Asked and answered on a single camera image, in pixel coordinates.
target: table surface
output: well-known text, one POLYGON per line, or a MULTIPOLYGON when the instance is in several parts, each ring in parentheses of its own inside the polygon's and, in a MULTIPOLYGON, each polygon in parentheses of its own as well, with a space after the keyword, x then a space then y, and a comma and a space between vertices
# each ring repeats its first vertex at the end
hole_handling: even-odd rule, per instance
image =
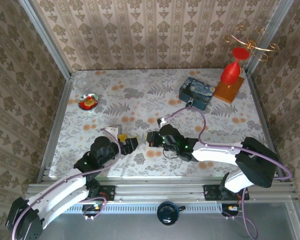
MULTIPOLYGON (((50 177, 64 176, 90 150, 100 130, 122 125, 122 133, 138 137, 139 146, 132 154, 122 156, 109 171, 100 176, 214 176, 236 170, 220 162, 185 162, 168 159, 162 148, 146 145, 147 132, 158 131, 157 118, 183 108, 179 88, 192 76, 216 87, 222 69, 150 69, 79 71, 73 79, 58 143, 49 172, 50 177), (78 107, 82 94, 99 96, 97 107, 84 111, 78 107)), ((203 112, 207 127, 202 140, 211 143, 241 142, 254 137, 266 144, 263 128, 247 80, 244 80, 232 104, 213 97, 203 112)), ((185 137, 197 138, 203 120, 197 112, 184 111, 170 121, 185 137)), ((173 153, 165 152, 167 157, 173 153)))

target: floral wallpaper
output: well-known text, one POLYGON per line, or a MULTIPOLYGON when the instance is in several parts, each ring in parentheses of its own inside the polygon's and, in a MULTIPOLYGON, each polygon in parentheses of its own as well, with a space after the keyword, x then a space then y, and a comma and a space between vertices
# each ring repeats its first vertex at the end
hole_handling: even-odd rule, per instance
POLYGON ((69 69, 223 68, 279 0, 33 0, 69 69), (242 33, 236 34, 245 39, 242 33))
POLYGON ((65 79, 16 0, 0 0, 0 240, 37 178, 65 79))
POLYGON ((295 0, 272 40, 281 50, 259 64, 253 78, 283 163, 293 173, 300 201, 300 0, 295 0))

